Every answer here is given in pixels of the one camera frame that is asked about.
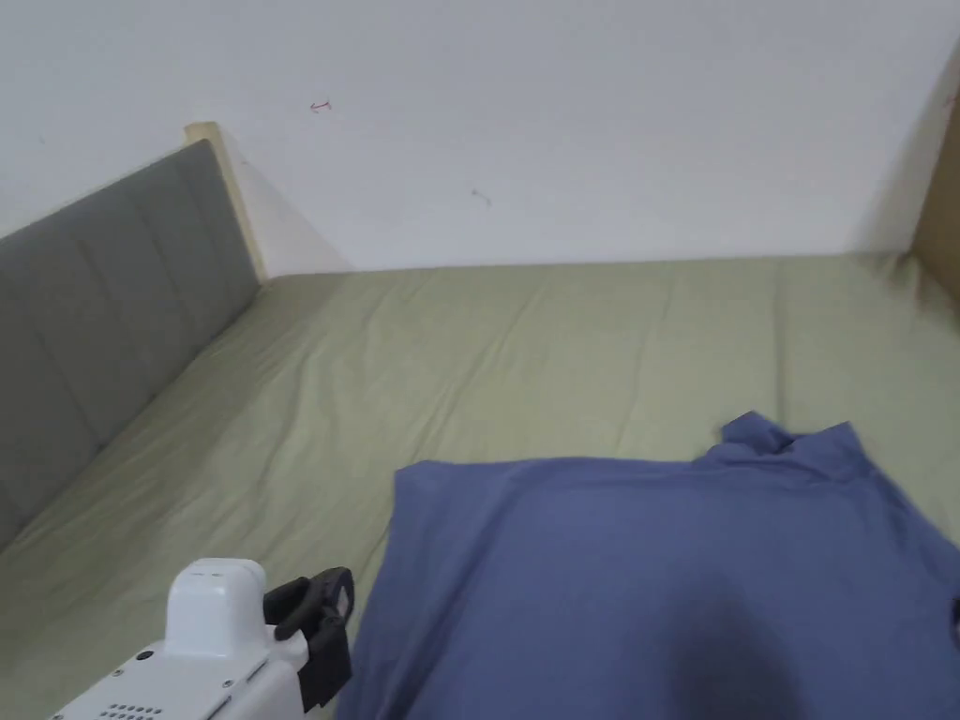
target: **green bed sheet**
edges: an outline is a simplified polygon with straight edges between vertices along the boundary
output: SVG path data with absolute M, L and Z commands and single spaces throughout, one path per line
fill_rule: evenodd
M 49 715 L 160 638 L 199 557 L 275 584 L 348 565 L 362 609 L 397 468 L 688 459 L 748 410 L 851 420 L 960 540 L 960 332 L 911 261 L 275 280 L 0 555 L 0 714 Z

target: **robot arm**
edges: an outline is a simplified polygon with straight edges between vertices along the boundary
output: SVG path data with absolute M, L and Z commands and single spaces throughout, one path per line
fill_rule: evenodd
M 250 560 L 205 559 L 170 588 L 163 640 L 55 715 L 57 720 L 301 720 L 350 678 L 344 567 L 270 592 Z

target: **white wall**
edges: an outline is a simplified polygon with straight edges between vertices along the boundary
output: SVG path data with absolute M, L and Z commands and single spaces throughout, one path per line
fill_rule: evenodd
M 9 0 L 0 232 L 216 120 L 273 274 L 903 247 L 959 36 L 956 0 Z

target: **wall mark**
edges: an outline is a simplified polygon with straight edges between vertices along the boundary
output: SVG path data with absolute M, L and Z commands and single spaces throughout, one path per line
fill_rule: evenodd
M 491 200 L 490 198 L 488 198 L 486 195 L 484 195 L 482 192 L 480 192 L 479 190 L 477 190 L 475 187 L 473 188 L 473 192 L 471 192 L 470 195 L 473 196 L 474 198 L 480 198 L 480 200 L 482 200 L 484 203 L 486 203 L 486 204 L 487 204 L 487 210 L 489 210 L 491 207 L 493 207 L 493 200 Z

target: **bed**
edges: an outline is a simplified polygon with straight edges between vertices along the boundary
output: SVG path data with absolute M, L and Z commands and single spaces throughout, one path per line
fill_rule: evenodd
M 200 155 L 175 158 L 179 181 L 197 183 L 184 196 L 194 210 L 226 223 L 240 291 L 125 406 L 131 418 L 94 443 L 92 462 L 81 453 L 12 529 L 0 554 L 5 716 L 55 711 L 160 637 L 171 579 L 199 557 L 255 559 L 276 583 L 347 565 L 361 612 L 393 473 L 421 459 L 685 459 L 748 410 L 795 431 L 851 420 L 960 540 L 960 332 L 913 259 L 412 270 L 258 288 L 213 154 Z M 129 197 L 138 182 L 112 187 Z

